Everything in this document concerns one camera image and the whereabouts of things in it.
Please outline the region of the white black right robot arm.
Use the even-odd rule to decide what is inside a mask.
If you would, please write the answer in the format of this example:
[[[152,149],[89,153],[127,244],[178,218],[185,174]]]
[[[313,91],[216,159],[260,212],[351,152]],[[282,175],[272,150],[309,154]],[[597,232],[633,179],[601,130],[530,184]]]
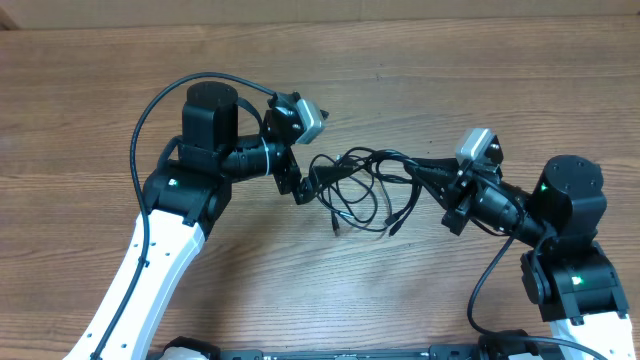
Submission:
[[[548,336],[488,330],[477,322],[473,359],[633,359],[629,303],[618,274],[596,241],[607,209],[599,165],[575,155],[551,158],[532,192],[506,183],[498,137],[463,136],[448,159],[411,158],[413,181],[438,200],[442,223],[460,234],[473,222],[520,241],[521,280],[548,323]]]

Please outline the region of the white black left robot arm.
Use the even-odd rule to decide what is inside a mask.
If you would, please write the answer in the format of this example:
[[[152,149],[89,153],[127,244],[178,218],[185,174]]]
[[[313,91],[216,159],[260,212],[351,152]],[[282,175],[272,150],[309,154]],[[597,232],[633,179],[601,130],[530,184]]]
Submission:
[[[259,113],[232,87],[232,77],[189,78],[182,130],[155,170],[134,191],[140,213],[123,261],[70,359],[143,359],[170,299],[215,223],[232,186],[272,176],[297,204],[310,202],[340,171],[317,167],[302,176],[292,152],[325,128],[328,113],[299,93],[268,95]]]

